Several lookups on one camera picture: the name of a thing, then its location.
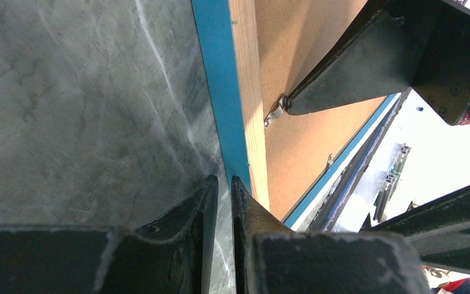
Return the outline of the brown frame backing board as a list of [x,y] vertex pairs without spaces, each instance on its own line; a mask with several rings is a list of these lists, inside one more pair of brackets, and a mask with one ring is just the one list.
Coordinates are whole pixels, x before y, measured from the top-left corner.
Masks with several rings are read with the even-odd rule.
[[[263,113],[329,52],[364,6],[355,1],[256,1]],[[284,219],[383,103],[382,97],[309,115],[283,115],[265,131],[270,211]]]

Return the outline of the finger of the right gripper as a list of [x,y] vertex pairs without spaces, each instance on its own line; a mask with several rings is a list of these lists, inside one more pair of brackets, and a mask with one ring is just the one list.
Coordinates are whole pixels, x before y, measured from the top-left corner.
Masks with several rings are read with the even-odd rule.
[[423,266],[470,274],[470,185],[395,216],[369,229],[394,233],[410,246],[385,264],[367,258],[361,273],[392,271],[408,279],[425,280]]

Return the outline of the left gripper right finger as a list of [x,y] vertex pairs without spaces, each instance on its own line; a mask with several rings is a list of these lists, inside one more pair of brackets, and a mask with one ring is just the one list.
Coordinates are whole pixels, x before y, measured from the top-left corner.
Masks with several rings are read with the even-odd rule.
[[231,179],[237,293],[429,293],[415,250],[393,233],[299,233]]

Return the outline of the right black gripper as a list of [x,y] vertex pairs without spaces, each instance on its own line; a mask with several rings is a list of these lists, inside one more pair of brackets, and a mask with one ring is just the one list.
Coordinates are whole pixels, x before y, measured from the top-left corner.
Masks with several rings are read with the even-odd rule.
[[469,8],[455,1],[367,1],[287,95],[286,112],[306,115],[410,85],[446,124],[470,124]]

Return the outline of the blue wooden picture frame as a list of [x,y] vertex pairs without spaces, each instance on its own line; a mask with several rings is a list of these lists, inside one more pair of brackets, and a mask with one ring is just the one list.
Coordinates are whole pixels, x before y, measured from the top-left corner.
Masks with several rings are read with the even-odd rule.
[[[193,14],[203,54],[207,82],[212,101],[217,132],[222,149],[226,177],[241,176],[248,185],[256,183],[252,179],[245,137],[248,127],[244,125],[241,93],[239,85],[241,75],[237,72],[236,52],[233,40],[231,15],[228,1],[192,1]],[[372,114],[370,119],[348,143],[332,166],[314,183],[313,188],[285,218],[286,226],[300,230],[300,226],[313,212],[315,205],[330,191],[337,177],[347,169],[351,159],[365,145],[366,139],[379,126],[380,121],[399,100],[399,94],[387,96],[385,101]]]

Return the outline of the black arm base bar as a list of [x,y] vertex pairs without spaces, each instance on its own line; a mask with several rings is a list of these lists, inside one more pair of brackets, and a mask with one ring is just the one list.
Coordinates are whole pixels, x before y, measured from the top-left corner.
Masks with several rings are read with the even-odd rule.
[[409,88],[400,94],[392,108],[342,171],[307,227],[307,232],[329,232],[332,230],[385,137],[385,133],[391,126],[392,120],[398,115],[411,90]]

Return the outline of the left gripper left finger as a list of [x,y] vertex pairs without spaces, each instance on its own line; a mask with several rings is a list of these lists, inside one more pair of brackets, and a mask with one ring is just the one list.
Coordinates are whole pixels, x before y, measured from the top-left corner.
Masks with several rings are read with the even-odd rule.
[[218,179],[152,222],[0,225],[0,293],[207,293]]

